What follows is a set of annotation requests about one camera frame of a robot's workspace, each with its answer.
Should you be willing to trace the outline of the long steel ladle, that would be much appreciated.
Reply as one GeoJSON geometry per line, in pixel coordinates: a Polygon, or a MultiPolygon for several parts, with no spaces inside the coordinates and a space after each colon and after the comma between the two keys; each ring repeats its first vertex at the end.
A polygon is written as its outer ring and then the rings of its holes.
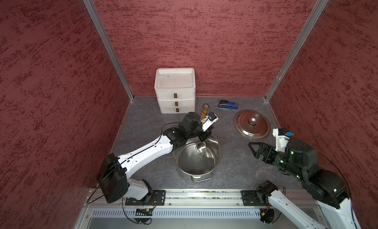
{"type": "Polygon", "coordinates": [[[197,150],[198,153],[202,153],[203,151],[206,151],[206,143],[199,141],[196,144],[196,150],[197,150]]]}

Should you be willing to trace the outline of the steel pot lid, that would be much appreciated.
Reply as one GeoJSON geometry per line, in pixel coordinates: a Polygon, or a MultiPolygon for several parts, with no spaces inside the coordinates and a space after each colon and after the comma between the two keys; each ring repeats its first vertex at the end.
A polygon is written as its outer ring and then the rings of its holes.
{"type": "Polygon", "coordinates": [[[241,110],[233,118],[236,130],[251,139],[266,138],[271,132],[268,119],[255,110],[241,110]]]}

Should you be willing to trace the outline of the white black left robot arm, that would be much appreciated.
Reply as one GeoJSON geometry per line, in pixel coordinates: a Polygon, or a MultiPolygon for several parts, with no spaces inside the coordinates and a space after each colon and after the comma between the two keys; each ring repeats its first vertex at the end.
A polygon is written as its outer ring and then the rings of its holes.
{"type": "Polygon", "coordinates": [[[150,204],[153,189],[146,180],[135,180],[132,176],[155,159],[184,146],[189,139],[197,137],[204,142],[218,119],[213,112],[204,119],[189,112],[180,123],[170,123],[170,128],[143,147],[120,156],[107,155],[97,174],[98,186],[106,202],[114,203],[126,197],[141,201],[143,205],[150,204]]]}

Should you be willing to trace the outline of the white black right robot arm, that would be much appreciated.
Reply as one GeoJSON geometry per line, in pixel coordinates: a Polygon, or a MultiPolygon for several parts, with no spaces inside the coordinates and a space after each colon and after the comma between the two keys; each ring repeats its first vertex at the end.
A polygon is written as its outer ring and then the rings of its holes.
{"type": "MultiPolygon", "coordinates": [[[[321,168],[318,152],[302,140],[290,140],[284,151],[263,142],[248,144],[256,159],[276,166],[285,174],[295,177],[324,213],[331,229],[359,229],[352,208],[352,198],[346,180],[338,174],[321,168]]],[[[272,206],[301,229],[323,229],[324,226],[293,204],[276,185],[265,181],[250,197],[259,205],[272,206]]]]}

